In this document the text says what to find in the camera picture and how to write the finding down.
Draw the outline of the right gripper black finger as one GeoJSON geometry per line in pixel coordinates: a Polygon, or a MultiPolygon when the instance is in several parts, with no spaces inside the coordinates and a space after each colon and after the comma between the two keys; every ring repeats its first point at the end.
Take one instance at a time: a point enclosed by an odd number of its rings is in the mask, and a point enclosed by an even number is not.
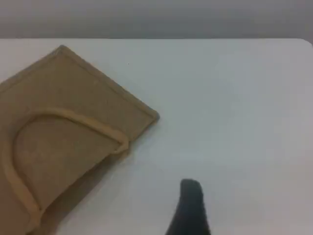
{"type": "Polygon", "coordinates": [[[210,235],[201,184],[194,179],[180,182],[179,201],[167,235],[210,235]]]}

